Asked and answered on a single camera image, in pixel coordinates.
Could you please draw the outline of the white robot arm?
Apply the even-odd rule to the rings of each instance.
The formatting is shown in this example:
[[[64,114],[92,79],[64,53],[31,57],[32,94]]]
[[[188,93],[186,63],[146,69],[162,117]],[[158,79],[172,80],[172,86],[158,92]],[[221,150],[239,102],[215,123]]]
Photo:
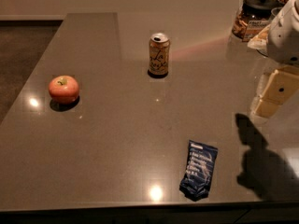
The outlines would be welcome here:
[[[299,90],[299,0],[289,0],[271,21],[266,49],[280,68],[262,76],[253,113],[270,118]]]

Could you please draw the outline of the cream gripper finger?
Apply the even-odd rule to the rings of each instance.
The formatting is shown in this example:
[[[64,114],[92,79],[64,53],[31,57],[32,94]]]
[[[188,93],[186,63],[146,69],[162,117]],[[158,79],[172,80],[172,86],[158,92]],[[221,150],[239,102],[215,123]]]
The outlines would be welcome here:
[[[279,108],[280,105],[278,104],[259,99],[254,108],[254,114],[263,118],[270,118],[278,111]]]
[[[285,65],[276,69],[262,93],[264,101],[277,105],[284,104],[299,90],[299,68]]]

